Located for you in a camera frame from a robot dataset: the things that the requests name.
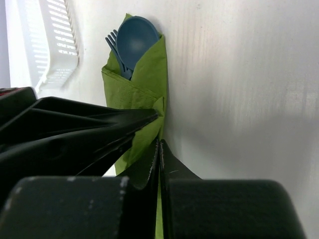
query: basket slot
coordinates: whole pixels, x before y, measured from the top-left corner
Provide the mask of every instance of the basket slot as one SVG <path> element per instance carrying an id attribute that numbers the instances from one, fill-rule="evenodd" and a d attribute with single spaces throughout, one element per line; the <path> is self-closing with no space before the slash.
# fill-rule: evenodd
<path id="1" fill-rule="evenodd" d="M 64 25 L 67 25 L 67 26 L 70 26 L 70 23 L 69 23 L 69 22 L 60 20 L 60 19 L 58 19 L 58 18 L 56 18 L 56 17 L 51 17 L 51 20 L 52 20 L 52 21 L 59 22 L 59 23 L 64 24 Z"/>
<path id="2" fill-rule="evenodd" d="M 71 30 L 71 28 L 70 28 L 70 27 L 65 27 L 65 26 L 62 26 L 62 25 L 60 25 L 60 24 L 56 24 L 56 23 L 53 23 L 52 25 L 53 25 L 54 27 L 59 28 L 59 29 L 63 29 L 63 30 L 66 30 L 66 31 L 70 31 L 70 32 L 72 32 L 72 30 Z"/>
<path id="3" fill-rule="evenodd" d="M 58 1 L 54 1 L 54 0 L 47 0 L 49 3 L 54 4 L 56 6 L 59 6 L 61 8 L 66 8 L 64 4 L 59 3 Z"/>
<path id="4" fill-rule="evenodd" d="M 68 51 L 71 51 L 71 52 L 75 52 L 75 46 L 71 46 L 71 45 L 67 45 L 67 44 L 61 44 L 61 43 L 57 43 L 57 45 L 60 47 L 61 50 L 65 50 L 67 49 Z"/>
<path id="5" fill-rule="evenodd" d="M 45 55 L 34 55 L 35 58 L 41 58 L 41 59 L 47 59 L 48 58 L 48 55 L 45 54 Z"/>
<path id="6" fill-rule="evenodd" d="M 66 38 L 66 37 L 55 36 L 55 39 L 57 39 L 58 41 L 63 41 L 63 42 L 68 42 L 68 43 L 73 43 L 74 44 L 74 40 L 73 39 L 69 39 L 69 38 Z"/>
<path id="7" fill-rule="evenodd" d="M 61 54 L 65 54 L 65 55 L 73 55 L 76 56 L 77 53 L 76 52 L 72 52 L 72 51 L 65 51 L 65 50 L 59 50 L 59 53 Z"/>
<path id="8" fill-rule="evenodd" d="M 48 61 L 41 61 L 41 60 L 36 60 L 36 63 L 41 63 L 41 64 L 48 64 Z"/>
<path id="9" fill-rule="evenodd" d="M 71 33 L 68 33 L 68 32 L 54 30 L 54 33 L 62 35 L 62 36 L 70 37 L 71 39 L 73 39 L 73 35 Z"/>
<path id="10" fill-rule="evenodd" d="M 69 20 L 69 17 L 67 15 L 63 15 L 60 12 L 55 12 L 55 11 L 51 10 L 51 11 L 49 11 L 49 13 L 53 16 L 60 17 L 60 18 L 65 19 L 65 20 Z"/>
<path id="11" fill-rule="evenodd" d="M 56 7 L 56 6 L 53 6 L 53 5 L 50 5 L 50 4 L 48 4 L 48 7 L 49 7 L 50 9 L 56 10 L 57 12 L 64 13 L 64 14 L 66 14 L 66 15 L 68 14 L 68 13 L 66 12 L 66 10 L 61 9 L 61 8 L 59 8 L 59 7 Z"/>

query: spoon bowl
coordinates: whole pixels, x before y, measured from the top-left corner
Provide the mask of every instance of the spoon bowl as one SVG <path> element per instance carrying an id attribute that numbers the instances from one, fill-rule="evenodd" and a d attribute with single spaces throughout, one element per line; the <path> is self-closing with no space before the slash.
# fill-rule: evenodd
<path id="1" fill-rule="evenodd" d="M 136 63 L 160 39 L 154 25 L 140 16 L 133 16 L 122 23 L 116 45 L 123 64 L 134 70 Z"/>

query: white wall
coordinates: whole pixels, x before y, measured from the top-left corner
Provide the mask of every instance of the white wall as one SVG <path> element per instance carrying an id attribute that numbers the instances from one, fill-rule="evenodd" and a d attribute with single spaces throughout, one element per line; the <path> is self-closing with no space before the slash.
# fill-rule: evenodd
<path id="1" fill-rule="evenodd" d="M 5 0 L 0 0 L 0 88 L 10 87 Z"/>

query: white surface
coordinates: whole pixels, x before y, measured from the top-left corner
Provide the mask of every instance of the white surface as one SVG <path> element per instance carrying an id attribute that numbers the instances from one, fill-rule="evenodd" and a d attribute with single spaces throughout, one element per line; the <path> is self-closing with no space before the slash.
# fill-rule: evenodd
<path id="1" fill-rule="evenodd" d="M 308 237 L 318 238 L 319 1 L 69 1 L 79 70 L 61 91 L 42 96 L 105 105 L 104 37 L 126 12 L 148 18 L 166 35 L 165 137 L 174 154 L 203 178 L 281 182 Z M 7 18 L 12 60 L 18 33 Z M 14 63 L 11 78 L 18 74 Z"/>
<path id="2" fill-rule="evenodd" d="M 16 0 L 16 5 L 31 86 L 36 92 L 59 89 L 78 65 L 64 0 Z"/>
<path id="3" fill-rule="evenodd" d="M 0 72 L 0 88 L 9 88 L 10 72 L 4 0 L 0 0 Z"/>

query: blue plastic fork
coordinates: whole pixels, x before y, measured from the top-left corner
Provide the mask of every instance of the blue plastic fork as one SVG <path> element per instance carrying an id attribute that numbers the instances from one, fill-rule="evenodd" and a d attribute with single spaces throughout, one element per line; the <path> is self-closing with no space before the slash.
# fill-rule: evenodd
<path id="1" fill-rule="evenodd" d="M 117 47 L 116 47 L 117 34 L 118 34 L 118 32 L 116 30 L 113 30 L 113 32 L 111 32 L 111 34 L 108 35 L 108 37 L 105 37 L 105 40 L 109 44 L 111 50 L 113 51 L 119 65 L 120 65 L 121 76 L 130 81 L 132 78 L 132 71 L 123 64 L 123 62 L 121 61 L 121 59 L 119 57 Z"/>

